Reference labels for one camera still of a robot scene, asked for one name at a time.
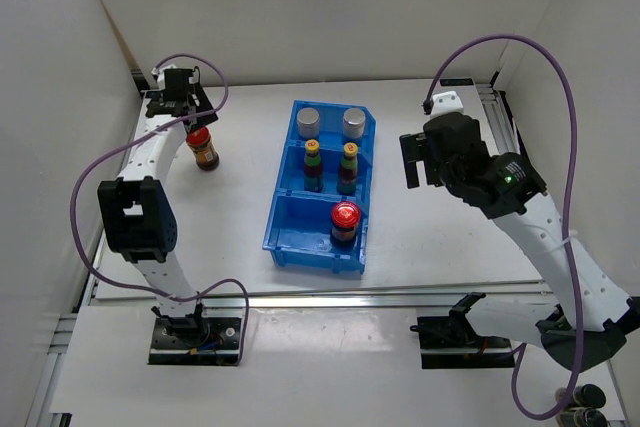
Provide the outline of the red-lid sauce jar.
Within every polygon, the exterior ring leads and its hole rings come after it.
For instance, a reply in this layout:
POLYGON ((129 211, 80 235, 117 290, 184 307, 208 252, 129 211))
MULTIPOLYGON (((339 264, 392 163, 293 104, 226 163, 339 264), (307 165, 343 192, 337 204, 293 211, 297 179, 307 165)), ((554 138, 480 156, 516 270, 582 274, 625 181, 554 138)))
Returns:
POLYGON ((351 201, 336 203, 331 210, 331 239, 334 243, 348 246, 355 242, 361 221, 361 210, 351 201))
POLYGON ((215 150, 211 134, 202 127, 186 136, 186 144, 192 151, 196 165, 204 171, 215 170, 219 165, 219 154, 215 150))

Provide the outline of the blue-label shaker can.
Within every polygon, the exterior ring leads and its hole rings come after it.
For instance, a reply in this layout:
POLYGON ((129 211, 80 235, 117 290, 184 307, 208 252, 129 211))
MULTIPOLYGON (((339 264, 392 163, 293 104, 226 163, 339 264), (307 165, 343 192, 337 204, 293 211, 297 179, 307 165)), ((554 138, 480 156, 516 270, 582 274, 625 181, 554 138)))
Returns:
POLYGON ((317 139, 320 131, 319 112, 312 107, 301 108, 296 115, 296 125, 301 139, 317 139))
POLYGON ((366 127, 366 114, 360 108, 349 108, 344 112, 342 132, 349 142, 358 143, 364 136, 366 127))

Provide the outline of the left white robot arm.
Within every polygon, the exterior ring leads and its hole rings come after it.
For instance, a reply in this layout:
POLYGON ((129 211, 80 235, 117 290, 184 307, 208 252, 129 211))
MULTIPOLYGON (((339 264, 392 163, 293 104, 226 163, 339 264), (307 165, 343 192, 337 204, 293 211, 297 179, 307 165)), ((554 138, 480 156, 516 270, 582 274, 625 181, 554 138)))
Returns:
POLYGON ((214 170, 219 154, 207 126, 215 113, 159 131, 137 145, 118 177, 103 181, 98 200, 111 251, 140 272, 149 287, 162 291, 153 309, 161 330, 188 347, 206 342, 210 324, 202 317, 202 305, 187 297, 196 295, 179 265, 175 248, 178 225, 165 193, 166 180, 177 150, 186 144, 196 165, 214 170))

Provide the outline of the yellow-cap sauce bottle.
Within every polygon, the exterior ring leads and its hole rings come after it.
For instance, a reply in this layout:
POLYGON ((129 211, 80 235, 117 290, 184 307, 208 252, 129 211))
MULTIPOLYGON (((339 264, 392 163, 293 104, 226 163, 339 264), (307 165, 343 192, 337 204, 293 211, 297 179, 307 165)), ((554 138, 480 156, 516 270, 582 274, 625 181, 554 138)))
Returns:
POLYGON ((358 146, 347 142, 343 146, 343 156, 338 170, 337 191, 341 195, 351 196, 356 191, 358 176, 358 146))
POLYGON ((320 155, 320 144, 315 139, 305 142, 304 156, 304 188, 310 192, 323 190, 323 165, 320 155))

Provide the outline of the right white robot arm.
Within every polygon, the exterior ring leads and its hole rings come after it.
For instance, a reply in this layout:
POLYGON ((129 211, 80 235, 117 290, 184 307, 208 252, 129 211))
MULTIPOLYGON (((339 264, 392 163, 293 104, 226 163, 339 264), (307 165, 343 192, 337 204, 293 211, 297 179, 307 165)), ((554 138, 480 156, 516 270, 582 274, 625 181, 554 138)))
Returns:
POLYGON ((584 372, 611 359, 639 327, 639 300, 613 283, 581 245, 563 230, 563 217, 546 184, 522 155, 489 153, 476 119, 459 112, 424 124, 399 139, 408 187, 445 187, 479 209, 524 253, 557 299, 554 305, 463 297, 431 332, 454 346, 485 337, 542 348, 556 363, 584 372), (582 350, 576 365, 575 350, 582 350))

